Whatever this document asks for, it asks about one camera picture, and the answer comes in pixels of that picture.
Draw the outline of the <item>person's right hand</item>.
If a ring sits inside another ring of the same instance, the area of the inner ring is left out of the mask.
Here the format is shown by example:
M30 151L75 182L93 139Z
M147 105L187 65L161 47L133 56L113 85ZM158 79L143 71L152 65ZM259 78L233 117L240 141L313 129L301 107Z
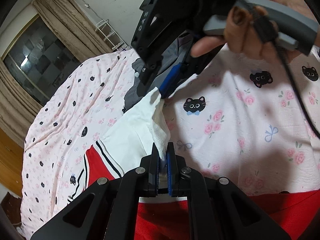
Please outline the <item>person's right hand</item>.
M302 15L315 20L315 16L303 0L271 0L283 4ZM278 54L272 43L262 43L253 28L253 16L246 9L233 7L229 12L223 37L207 36L197 41L192 49L192 57L200 57L220 45L227 44L230 51L244 54L254 60L264 60L280 65Z

